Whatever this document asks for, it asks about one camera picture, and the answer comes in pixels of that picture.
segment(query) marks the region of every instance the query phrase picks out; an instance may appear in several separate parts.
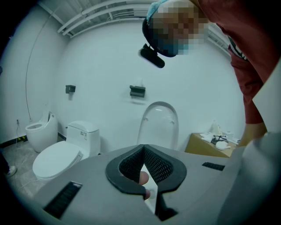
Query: cable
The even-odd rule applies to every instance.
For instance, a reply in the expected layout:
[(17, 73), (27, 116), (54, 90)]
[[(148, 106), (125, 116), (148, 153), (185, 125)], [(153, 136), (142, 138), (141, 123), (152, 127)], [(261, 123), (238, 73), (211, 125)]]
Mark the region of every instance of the cable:
[(24, 188), (25, 186), (27, 186), (28, 184), (30, 183), (34, 183), (34, 182), (38, 182), (39, 180), (36, 180), (36, 181), (29, 181), (27, 182), (25, 185), (21, 186), (18, 190), (20, 190), (21, 188)]
[(43, 24), (41, 30), (39, 31), (35, 41), (34, 41), (34, 44), (32, 46), (32, 49), (31, 49), (31, 52), (30, 52), (30, 55), (29, 55), (29, 58), (28, 58), (28, 62), (27, 62), (27, 67), (26, 67), (26, 74), (25, 74), (25, 99), (26, 99), (26, 106), (27, 106), (27, 111), (28, 111), (28, 115), (29, 115), (29, 120), (31, 120), (31, 116), (30, 116), (30, 112), (29, 112), (29, 106), (28, 106), (28, 101), (27, 101), (27, 88), (26, 88), (26, 84), (27, 84), (27, 72), (28, 72), (28, 67), (29, 67), (29, 61), (30, 61), (30, 58), (31, 58), (31, 55), (32, 55), (32, 52), (33, 52), (33, 49), (34, 49), (34, 46), (37, 42), (37, 39), (39, 37), (39, 35), (41, 34), (41, 31), (43, 30), (43, 28), (45, 27), (45, 25), (47, 24), (47, 22), (49, 21), (49, 19), (53, 16), (53, 14), (59, 9), (59, 7), (61, 6), (62, 2), (59, 4), (59, 6), (55, 9), (55, 11), (53, 11), (53, 13), (49, 16), (49, 18), (46, 20), (46, 22)]

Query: toilet lid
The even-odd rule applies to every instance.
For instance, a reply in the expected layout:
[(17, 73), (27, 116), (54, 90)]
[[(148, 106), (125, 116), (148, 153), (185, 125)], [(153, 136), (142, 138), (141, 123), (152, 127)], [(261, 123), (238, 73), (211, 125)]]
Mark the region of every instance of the toilet lid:
[(81, 148), (68, 142), (58, 142), (43, 150), (33, 163), (33, 172), (40, 178), (58, 176), (80, 161)]

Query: red shirt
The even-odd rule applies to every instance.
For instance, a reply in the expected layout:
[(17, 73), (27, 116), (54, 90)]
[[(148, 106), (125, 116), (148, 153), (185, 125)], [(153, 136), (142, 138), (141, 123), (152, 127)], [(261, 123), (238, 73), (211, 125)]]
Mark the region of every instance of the red shirt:
[(263, 122), (252, 99), (275, 68), (280, 51), (242, 0), (198, 0), (198, 3), (209, 21), (231, 37), (248, 59), (238, 57), (229, 48), (231, 65), (244, 96), (246, 123)]

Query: toilet seat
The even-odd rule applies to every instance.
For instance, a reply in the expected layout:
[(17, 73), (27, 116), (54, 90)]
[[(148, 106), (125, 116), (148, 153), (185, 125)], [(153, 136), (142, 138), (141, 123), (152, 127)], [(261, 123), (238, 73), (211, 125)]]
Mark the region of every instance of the toilet seat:
[(43, 150), (33, 163), (33, 172), (38, 179), (50, 179), (63, 173), (83, 156), (81, 148), (68, 142), (58, 142)]
[(46, 122), (37, 122), (25, 127), (27, 131), (38, 131), (46, 126)]

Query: hand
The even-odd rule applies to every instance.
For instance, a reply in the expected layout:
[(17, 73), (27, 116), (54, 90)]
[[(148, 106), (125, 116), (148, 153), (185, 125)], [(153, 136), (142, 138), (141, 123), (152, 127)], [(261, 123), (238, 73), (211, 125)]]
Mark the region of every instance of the hand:
[[(148, 182), (149, 176), (146, 172), (141, 171), (140, 172), (140, 180), (139, 180), (139, 184), (140, 185), (144, 185)], [(148, 191), (147, 189), (145, 190), (145, 198), (144, 200), (148, 199), (150, 197), (150, 191)]]

